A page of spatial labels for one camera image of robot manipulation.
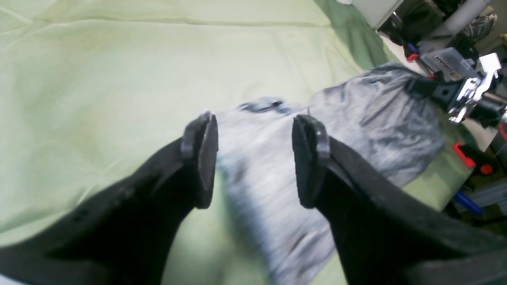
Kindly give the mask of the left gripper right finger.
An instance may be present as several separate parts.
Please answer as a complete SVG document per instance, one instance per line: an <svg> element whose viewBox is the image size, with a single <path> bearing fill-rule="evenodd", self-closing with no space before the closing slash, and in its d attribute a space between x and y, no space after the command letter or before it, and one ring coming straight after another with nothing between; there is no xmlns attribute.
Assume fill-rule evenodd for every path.
<svg viewBox="0 0 507 285"><path fill-rule="evenodd" d="M309 115L293 121L297 194L329 222L350 285L505 285L506 239L419 202Z"/></svg>

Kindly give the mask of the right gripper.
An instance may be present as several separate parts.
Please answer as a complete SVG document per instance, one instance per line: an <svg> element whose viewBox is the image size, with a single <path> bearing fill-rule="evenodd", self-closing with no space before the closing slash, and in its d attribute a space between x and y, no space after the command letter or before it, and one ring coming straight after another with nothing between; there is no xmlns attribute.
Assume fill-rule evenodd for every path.
<svg viewBox="0 0 507 285"><path fill-rule="evenodd" d="M505 124L506 99L489 90L481 92L481 86L478 78L453 82L418 78L407 81L404 90L413 99L433 99L455 124L465 120L475 121L483 128Z"/></svg>

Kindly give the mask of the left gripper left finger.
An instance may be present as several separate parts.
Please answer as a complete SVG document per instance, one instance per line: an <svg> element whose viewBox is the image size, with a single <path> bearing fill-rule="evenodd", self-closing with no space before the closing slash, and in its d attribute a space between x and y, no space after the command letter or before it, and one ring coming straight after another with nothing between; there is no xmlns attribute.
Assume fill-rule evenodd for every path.
<svg viewBox="0 0 507 285"><path fill-rule="evenodd" d="M218 149L205 112L128 177L2 247L1 284L159 285L179 226L211 204Z"/></svg>

